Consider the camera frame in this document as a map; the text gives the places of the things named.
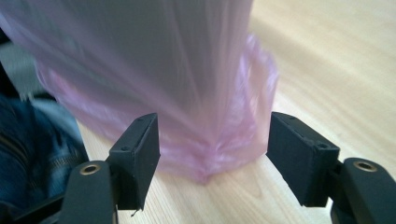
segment denim fabric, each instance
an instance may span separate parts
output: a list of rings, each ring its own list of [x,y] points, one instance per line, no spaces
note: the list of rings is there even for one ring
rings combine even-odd
[[[0,207],[12,216],[63,193],[71,170],[88,160],[78,135],[61,126],[32,104],[0,95]]]

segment plastic bag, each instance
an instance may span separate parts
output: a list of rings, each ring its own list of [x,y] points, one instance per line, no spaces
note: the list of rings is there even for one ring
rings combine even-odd
[[[159,168],[206,182],[266,150],[277,74],[251,2],[1,1],[0,25],[78,120],[116,141],[157,112]]]

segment blue clothing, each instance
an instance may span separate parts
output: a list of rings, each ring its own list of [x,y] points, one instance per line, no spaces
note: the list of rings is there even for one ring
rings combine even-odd
[[[72,116],[38,104],[0,95],[0,208],[12,216],[63,193],[71,170],[88,160]]]

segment wooden table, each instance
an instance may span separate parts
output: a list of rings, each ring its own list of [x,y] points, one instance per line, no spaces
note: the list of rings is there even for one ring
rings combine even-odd
[[[340,160],[376,161],[396,176],[396,5],[393,1],[256,0],[250,29],[276,59],[275,111],[303,120],[339,146]],[[91,159],[111,144],[80,125]],[[144,212],[120,223],[331,223],[300,207],[262,156],[205,185],[157,172]]]

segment blue denim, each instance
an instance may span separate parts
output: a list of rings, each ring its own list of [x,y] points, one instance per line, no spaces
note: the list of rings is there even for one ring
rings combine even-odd
[[[74,120],[67,111],[37,108],[0,95],[0,208],[12,216],[63,193],[71,170],[88,160],[76,122],[58,122]]]

